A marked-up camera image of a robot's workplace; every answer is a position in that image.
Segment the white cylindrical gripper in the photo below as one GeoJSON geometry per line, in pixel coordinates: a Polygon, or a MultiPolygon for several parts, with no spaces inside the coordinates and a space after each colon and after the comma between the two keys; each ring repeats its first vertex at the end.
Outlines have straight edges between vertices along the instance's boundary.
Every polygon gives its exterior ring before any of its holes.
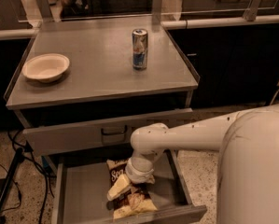
{"type": "Polygon", "coordinates": [[[125,172],[126,174],[120,175],[111,189],[107,192],[107,199],[109,201],[113,201],[121,194],[127,192],[131,188],[132,183],[155,183],[153,164],[151,161],[142,157],[131,156],[128,159],[125,172]]]}

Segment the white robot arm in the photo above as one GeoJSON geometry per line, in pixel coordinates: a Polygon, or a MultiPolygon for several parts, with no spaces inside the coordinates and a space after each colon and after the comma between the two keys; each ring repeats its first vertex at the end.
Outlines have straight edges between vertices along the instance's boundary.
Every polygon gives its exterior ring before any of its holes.
{"type": "Polygon", "coordinates": [[[217,150],[216,224],[279,224],[279,104],[174,128],[151,124],[132,133],[131,146],[108,200],[148,182],[166,149],[217,150]]]}

